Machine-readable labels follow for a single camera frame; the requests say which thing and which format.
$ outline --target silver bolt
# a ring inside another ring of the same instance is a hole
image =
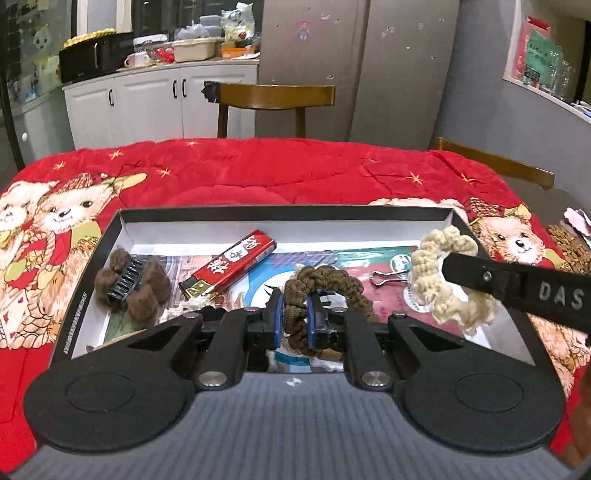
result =
[[[369,387],[385,387],[390,383],[390,375],[386,372],[367,372],[361,381]]]
[[[223,372],[210,371],[199,375],[199,381],[206,387],[221,387],[228,378]]]

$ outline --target microwave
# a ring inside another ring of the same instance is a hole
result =
[[[134,52],[134,34],[116,33],[76,43],[60,52],[62,83],[108,75]]]

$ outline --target gray refrigerator door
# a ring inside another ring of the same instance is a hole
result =
[[[364,0],[265,0],[258,83],[335,85],[333,107],[306,110],[307,137],[346,141],[365,36]],[[295,114],[257,112],[257,137],[293,137]]]
[[[459,0],[372,0],[351,141],[428,148],[458,8]]]

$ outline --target red tablecloth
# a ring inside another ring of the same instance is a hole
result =
[[[47,368],[72,289],[118,209],[441,201],[470,222],[494,257],[561,267],[555,245],[506,183],[488,167],[446,152],[179,140],[79,150],[27,167],[0,199],[0,470],[33,452],[23,393]],[[527,247],[516,246],[517,239]],[[573,332],[535,321],[568,391],[589,351]]]

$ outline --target chair backrest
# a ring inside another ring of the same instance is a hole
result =
[[[251,110],[295,110],[296,137],[306,137],[306,108],[335,104],[333,85],[250,85],[205,82],[203,94],[220,104],[217,137],[228,134],[228,107]]]
[[[509,158],[498,157],[475,148],[466,147],[454,142],[448,142],[442,137],[437,137],[437,150],[446,150],[462,155],[463,157],[475,160],[484,165],[488,165],[499,175],[504,175],[513,179],[521,179],[535,183],[544,190],[549,190],[554,186],[554,174],[541,168],[532,167]]]

